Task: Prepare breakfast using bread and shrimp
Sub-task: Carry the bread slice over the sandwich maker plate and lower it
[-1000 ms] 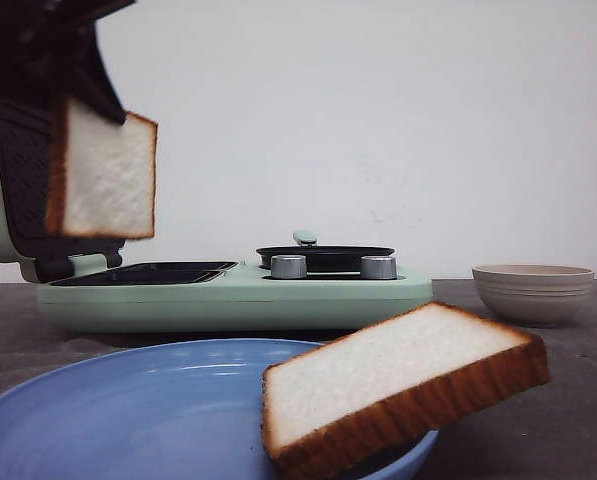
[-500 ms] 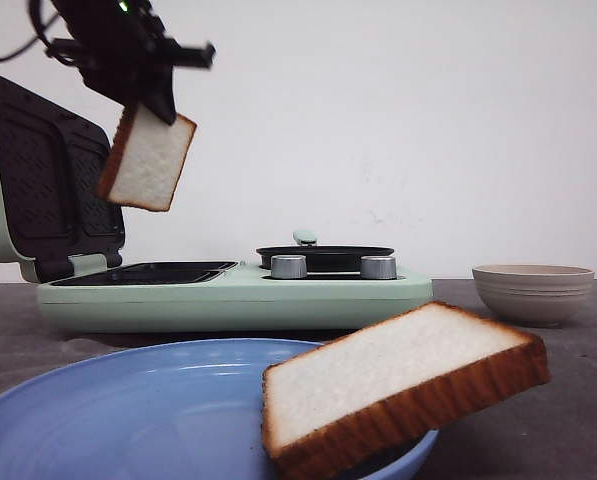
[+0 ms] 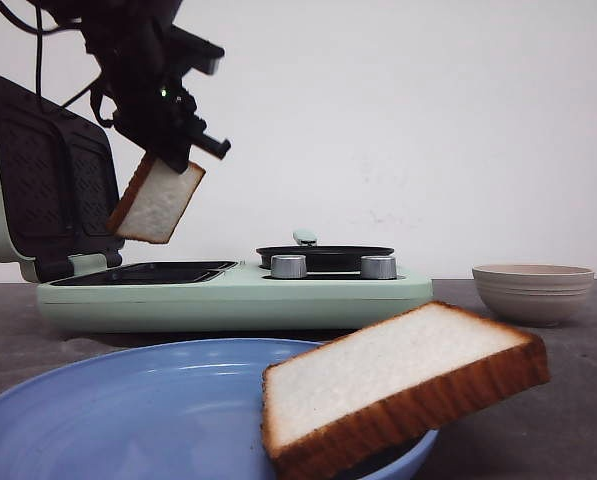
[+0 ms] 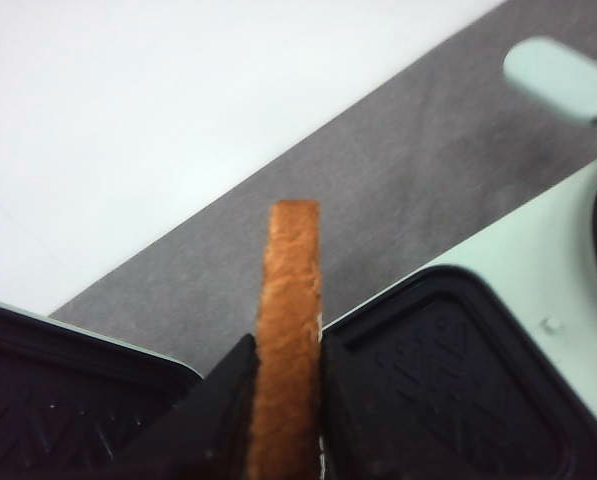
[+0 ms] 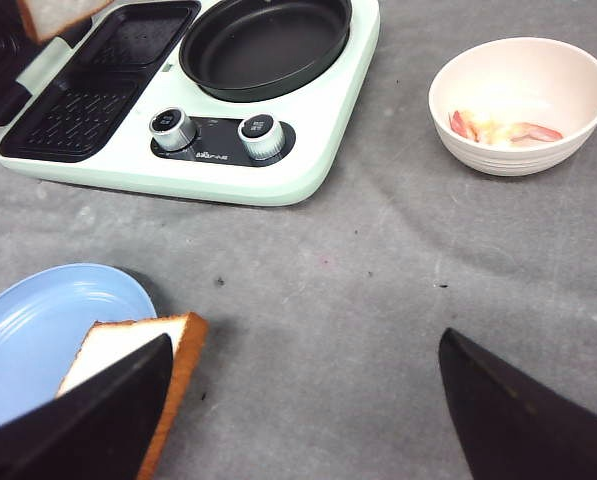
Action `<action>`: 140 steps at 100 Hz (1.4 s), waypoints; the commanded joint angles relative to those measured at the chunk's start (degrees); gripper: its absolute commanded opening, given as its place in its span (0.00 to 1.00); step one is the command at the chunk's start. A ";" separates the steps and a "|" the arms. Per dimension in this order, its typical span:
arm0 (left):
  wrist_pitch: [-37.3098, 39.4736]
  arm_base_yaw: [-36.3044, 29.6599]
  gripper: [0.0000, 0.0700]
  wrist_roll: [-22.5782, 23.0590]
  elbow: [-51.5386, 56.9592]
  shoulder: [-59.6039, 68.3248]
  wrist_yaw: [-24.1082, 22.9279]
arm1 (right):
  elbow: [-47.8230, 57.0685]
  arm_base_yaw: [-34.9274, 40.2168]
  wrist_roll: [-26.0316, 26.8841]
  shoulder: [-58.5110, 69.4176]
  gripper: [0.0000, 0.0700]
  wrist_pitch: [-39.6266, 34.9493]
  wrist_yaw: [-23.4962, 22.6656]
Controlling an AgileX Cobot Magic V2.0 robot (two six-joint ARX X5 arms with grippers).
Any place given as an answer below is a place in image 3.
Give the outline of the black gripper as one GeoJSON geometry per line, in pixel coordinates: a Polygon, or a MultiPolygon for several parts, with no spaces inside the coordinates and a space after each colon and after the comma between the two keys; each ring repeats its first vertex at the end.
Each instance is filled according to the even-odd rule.
{"type": "Polygon", "coordinates": [[[89,24],[83,36],[101,69],[92,110],[100,113],[104,96],[116,106],[110,120],[97,118],[101,125],[113,127],[177,173],[187,170],[193,146],[225,157],[231,143],[205,133],[207,123],[182,82],[192,69],[214,74],[223,48],[156,19],[89,24]]]}

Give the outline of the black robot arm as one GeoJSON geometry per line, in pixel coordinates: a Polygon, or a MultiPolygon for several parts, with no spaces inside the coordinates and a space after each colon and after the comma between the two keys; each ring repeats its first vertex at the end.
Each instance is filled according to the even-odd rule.
{"type": "Polygon", "coordinates": [[[99,124],[164,161],[172,170],[187,168],[198,147],[222,159],[231,144],[206,134],[195,98],[182,79],[192,69],[213,74],[223,48],[174,24],[177,1],[37,1],[60,27],[73,27],[100,75],[90,96],[94,113],[104,97],[115,110],[99,124]]]}

